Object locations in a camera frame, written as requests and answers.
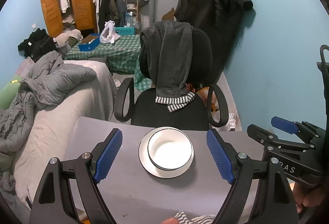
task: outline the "mattress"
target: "mattress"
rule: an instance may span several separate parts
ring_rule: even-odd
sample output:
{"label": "mattress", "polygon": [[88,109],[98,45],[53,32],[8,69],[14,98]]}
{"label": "mattress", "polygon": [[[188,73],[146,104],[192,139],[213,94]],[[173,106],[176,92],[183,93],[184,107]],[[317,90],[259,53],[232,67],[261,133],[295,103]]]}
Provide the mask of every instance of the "mattress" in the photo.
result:
{"label": "mattress", "polygon": [[60,105],[35,111],[31,133],[14,160],[16,192],[24,204],[26,197],[33,201],[49,160],[52,157],[63,160],[77,119],[87,116],[108,121],[113,114],[116,86],[106,65],[96,61],[64,63],[90,67],[97,73],[97,79],[75,87]]}

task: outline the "blue textured pad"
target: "blue textured pad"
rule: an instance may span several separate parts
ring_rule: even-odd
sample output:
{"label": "blue textured pad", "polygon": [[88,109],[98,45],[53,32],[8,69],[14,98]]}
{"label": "blue textured pad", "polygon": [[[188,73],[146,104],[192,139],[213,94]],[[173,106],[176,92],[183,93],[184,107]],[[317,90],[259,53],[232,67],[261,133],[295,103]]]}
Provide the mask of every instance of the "blue textured pad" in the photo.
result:
{"label": "blue textured pad", "polygon": [[279,118],[277,116],[272,118],[271,125],[272,127],[280,129],[289,134],[296,134],[298,132],[298,128],[295,123],[283,118]]}
{"label": "blue textured pad", "polygon": [[232,164],[230,159],[225,154],[224,149],[211,130],[207,132],[207,145],[211,155],[213,156],[213,160],[217,165],[220,175],[224,180],[227,180],[229,184],[233,184],[235,178],[232,173]]}
{"label": "blue textured pad", "polygon": [[105,179],[122,145],[122,132],[118,130],[96,163],[94,180],[99,183]]}

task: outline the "green plush toy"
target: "green plush toy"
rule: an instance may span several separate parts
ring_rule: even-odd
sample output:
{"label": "green plush toy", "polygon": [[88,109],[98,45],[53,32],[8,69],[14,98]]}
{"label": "green plush toy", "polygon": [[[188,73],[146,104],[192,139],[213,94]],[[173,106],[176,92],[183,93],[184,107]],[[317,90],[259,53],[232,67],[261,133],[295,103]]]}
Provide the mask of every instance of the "green plush toy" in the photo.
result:
{"label": "green plush toy", "polygon": [[15,75],[2,90],[0,90],[0,109],[8,109],[11,102],[14,100],[22,78]]}

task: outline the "green checkered tablecloth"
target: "green checkered tablecloth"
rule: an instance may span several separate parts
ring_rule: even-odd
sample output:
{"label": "green checkered tablecloth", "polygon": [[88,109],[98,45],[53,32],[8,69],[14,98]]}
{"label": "green checkered tablecloth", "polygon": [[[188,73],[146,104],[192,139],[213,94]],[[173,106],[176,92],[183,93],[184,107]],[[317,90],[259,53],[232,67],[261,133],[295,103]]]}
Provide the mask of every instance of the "green checkered tablecloth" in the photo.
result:
{"label": "green checkered tablecloth", "polygon": [[91,57],[107,57],[106,65],[111,73],[134,74],[134,86],[141,92],[151,88],[152,80],[144,77],[139,68],[139,35],[121,36],[114,44],[101,43],[90,52],[81,52],[78,44],[73,46],[66,54],[65,60],[88,60]]}

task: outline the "finger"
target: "finger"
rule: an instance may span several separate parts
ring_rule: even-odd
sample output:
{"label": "finger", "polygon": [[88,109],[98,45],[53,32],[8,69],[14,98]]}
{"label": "finger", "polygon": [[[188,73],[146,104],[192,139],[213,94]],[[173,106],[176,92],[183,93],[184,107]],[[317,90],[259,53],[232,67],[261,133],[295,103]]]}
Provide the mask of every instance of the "finger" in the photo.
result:
{"label": "finger", "polygon": [[322,200],[324,199],[324,196],[325,192],[323,187],[319,187],[305,195],[303,204],[307,207],[318,206],[319,204],[321,204]]}
{"label": "finger", "polygon": [[299,214],[303,210],[303,205],[296,205],[297,213]]}
{"label": "finger", "polygon": [[179,224],[179,221],[175,217],[171,217],[162,221],[161,224]]}
{"label": "finger", "polygon": [[300,184],[297,182],[295,183],[295,186],[292,190],[293,197],[295,198],[295,201],[298,205],[301,205],[304,200],[304,190]]}

